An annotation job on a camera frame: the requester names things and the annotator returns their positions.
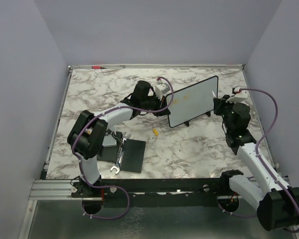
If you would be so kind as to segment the yellow marker cap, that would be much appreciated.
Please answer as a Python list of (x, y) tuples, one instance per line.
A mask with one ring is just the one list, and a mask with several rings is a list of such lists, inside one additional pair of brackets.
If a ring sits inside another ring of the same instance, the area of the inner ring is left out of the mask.
[(153, 130), (153, 133), (155, 134), (155, 136), (158, 136), (158, 132), (155, 128), (152, 129)]

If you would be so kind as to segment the black framed whiteboard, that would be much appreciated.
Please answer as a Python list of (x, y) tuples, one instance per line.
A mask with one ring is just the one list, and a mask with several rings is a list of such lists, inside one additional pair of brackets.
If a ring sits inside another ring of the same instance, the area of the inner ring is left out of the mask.
[(189, 125), (189, 121), (203, 114), (210, 115), (214, 109), (214, 91), (218, 97), (218, 76), (213, 76), (166, 95), (166, 103), (171, 114), (168, 115), (170, 128)]

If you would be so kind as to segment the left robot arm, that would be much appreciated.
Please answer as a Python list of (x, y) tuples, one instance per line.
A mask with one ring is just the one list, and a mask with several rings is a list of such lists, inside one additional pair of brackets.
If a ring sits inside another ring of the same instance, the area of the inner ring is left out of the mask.
[(72, 127), (67, 143), (78, 158), (80, 175), (72, 184), (72, 197), (103, 194), (107, 186), (101, 185), (98, 161), (113, 162), (111, 171), (141, 173), (146, 143), (128, 139), (115, 127), (123, 122), (148, 113), (156, 117), (170, 115), (166, 94), (172, 92), (170, 82), (157, 79), (157, 85), (138, 81), (133, 92), (108, 110), (92, 113), (82, 111)]

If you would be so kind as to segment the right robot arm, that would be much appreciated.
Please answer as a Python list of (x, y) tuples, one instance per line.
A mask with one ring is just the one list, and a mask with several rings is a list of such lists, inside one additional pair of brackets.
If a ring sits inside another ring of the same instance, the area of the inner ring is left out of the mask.
[(250, 107), (237, 95), (214, 97), (214, 113), (222, 117), (227, 145), (248, 167), (256, 183), (239, 170), (221, 174), (219, 189), (225, 195), (232, 192), (242, 196), (256, 211), (262, 227), (267, 231), (297, 226), (299, 232), (299, 188), (292, 187), (259, 150), (259, 143), (247, 129)]

